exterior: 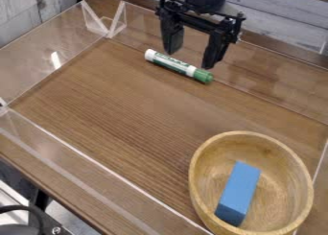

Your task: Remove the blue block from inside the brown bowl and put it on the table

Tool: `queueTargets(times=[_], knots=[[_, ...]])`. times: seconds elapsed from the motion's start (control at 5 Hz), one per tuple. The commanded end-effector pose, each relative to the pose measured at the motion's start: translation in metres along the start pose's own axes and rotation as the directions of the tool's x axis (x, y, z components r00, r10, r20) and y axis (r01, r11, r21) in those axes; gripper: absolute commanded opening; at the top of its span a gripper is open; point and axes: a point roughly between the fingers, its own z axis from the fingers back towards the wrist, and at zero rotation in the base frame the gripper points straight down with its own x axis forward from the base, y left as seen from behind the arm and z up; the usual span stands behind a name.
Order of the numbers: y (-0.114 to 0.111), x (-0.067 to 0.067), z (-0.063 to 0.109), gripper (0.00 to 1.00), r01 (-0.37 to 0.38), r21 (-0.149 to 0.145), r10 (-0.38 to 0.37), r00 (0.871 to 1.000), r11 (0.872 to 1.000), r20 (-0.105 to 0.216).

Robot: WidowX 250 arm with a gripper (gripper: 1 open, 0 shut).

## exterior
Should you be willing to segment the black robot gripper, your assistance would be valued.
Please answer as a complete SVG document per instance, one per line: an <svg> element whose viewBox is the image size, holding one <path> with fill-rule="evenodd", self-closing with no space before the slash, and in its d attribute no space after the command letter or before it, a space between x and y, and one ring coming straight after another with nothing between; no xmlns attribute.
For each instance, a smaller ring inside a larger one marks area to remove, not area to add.
<svg viewBox="0 0 328 235"><path fill-rule="evenodd" d="M169 55L182 45L184 27L210 35L201 67L212 69L222 60L229 43L238 40L245 15L226 4L226 0L158 0L154 14Z"/></svg>

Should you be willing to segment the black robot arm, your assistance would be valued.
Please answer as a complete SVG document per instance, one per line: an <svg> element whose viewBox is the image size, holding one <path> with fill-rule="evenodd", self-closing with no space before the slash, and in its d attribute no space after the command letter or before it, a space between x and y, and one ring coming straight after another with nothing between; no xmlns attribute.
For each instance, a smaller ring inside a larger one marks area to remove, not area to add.
<svg viewBox="0 0 328 235"><path fill-rule="evenodd" d="M154 14L169 55L181 48L184 27L209 35L201 67L212 69L222 60L229 44L238 41L245 14L229 10L225 0L158 0Z"/></svg>

